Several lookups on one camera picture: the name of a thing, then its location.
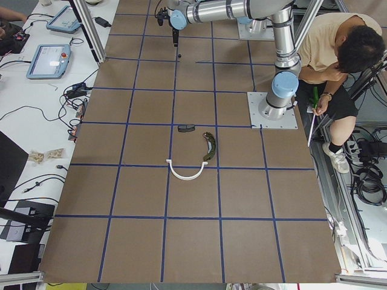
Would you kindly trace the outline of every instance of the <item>white u-shaped hook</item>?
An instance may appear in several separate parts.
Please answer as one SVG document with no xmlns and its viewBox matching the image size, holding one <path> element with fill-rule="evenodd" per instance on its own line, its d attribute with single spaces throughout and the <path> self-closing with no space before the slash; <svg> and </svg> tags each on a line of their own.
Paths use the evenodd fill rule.
<svg viewBox="0 0 387 290">
<path fill-rule="evenodd" d="M 204 166 L 208 164 L 208 162 L 203 161 L 203 162 L 201 163 L 201 168 L 200 168 L 200 170 L 199 170 L 198 173 L 196 173 L 195 175 L 192 175 L 192 176 L 181 176 L 180 174 L 177 174 L 176 171 L 174 170 L 174 168 L 172 167 L 172 160 L 171 160 L 171 159 L 167 159 L 166 161 L 167 161 L 167 163 L 169 164 L 169 168 L 171 168 L 172 173 L 173 173 L 178 179 L 181 179 L 181 180 L 193 180 L 193 179 L 195 179 L 196 177 L 198 177 L 199 175 L 201 175 L 201 172 L 203 171 Z"/>
</svg>

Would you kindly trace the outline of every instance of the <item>yellow object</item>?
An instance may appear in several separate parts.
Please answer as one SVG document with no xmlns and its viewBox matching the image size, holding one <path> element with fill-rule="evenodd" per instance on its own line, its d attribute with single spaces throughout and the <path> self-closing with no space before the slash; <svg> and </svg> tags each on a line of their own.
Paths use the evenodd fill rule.
<svg viewBox="0 0 387 290">
<path fill-rule="evenodd" d="M 50 286 L 46 284 L 46 289 L 49 290 L 86 290 L 87 283 L 64 283 L 57 286 Z"/>
</svg>

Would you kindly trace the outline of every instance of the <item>man's hand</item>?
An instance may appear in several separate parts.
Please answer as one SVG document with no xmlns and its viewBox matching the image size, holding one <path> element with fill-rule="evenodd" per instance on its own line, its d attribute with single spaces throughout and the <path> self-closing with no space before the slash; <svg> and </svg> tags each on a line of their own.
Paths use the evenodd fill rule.
<svg viewBox="0 0 387 290">
<path fill-rule="evenodd" d="M 329 95 L 322 95 L 320 97 L 319 102 L 317 103 L 317 107 L 313 109 L 313 113 L 316 116 L 320 116 L 321 114 L 327 111 L 329 99 L 330 99 Z"/>
<path fill-rule="evenodd" d="M 339 71 L 339 62 L 332 63 L 328 68 L 325 69 L 323 74 L 325 80 L 332 80 L 334 82 L 346 77 L 345 73 Z"/>
</svg>

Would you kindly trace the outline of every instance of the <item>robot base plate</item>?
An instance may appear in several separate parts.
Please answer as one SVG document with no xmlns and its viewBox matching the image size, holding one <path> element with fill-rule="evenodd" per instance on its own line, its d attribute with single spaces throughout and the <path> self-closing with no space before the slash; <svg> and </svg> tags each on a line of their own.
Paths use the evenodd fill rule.
<svg viewBox="0 0 387 290">
<path fill-rule="evenodd" d="M 258 110 L 260 102 L 266 98 L 267 92 L 248 92 L 247 99 L 249 101 L 250 122 L 252 129 L 298 129 L 294 110 L 289 109 L 285 115 L 279 120 L 266 119 Z"/>
</svg>

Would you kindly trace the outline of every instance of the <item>man's arm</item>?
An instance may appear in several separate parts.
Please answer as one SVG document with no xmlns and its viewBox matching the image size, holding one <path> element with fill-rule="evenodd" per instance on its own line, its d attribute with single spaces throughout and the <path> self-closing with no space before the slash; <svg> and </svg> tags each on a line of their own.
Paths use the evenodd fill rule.
<svg viewBox="0 0 387 290">
<path fill-rule="evenodd" d="M 299 79 L 312 82 L 326 82 L 326 81 L 339 81 L 342 77 L 346 77 L 346 74 L 340 72 L 337 69 L 338 63 L 332 63 L 324 71 L 315 71 L 310 66 L 303 66 L 301 68 Z"/>
<path fill-rule="evenodd" d="M 7 21 L 27 21 L 26 15 L 4 7 L 0 7 L 0 18 Z"/>
<path fill-rule="evenodd" d="M 316 109 L 313 110 L 313 112 L 317 116 L 320 116 L 328 109 L 328 103 L 331 100 L 331 96 L 329 94 L 333 95 L 340 88 L 340 86 L 343 84 L 343 82 L 345 82 L 346 77 L 347 77 L 347 74 L 343 74 L 343 76 L 341 77 L 340 80 L 327 81 L 327 84 L 325 85 L 324 92 L 326 92 L 328 94 L 322 94 L 320 96 L 317 107 L 316 107 Z"/>
</svg>

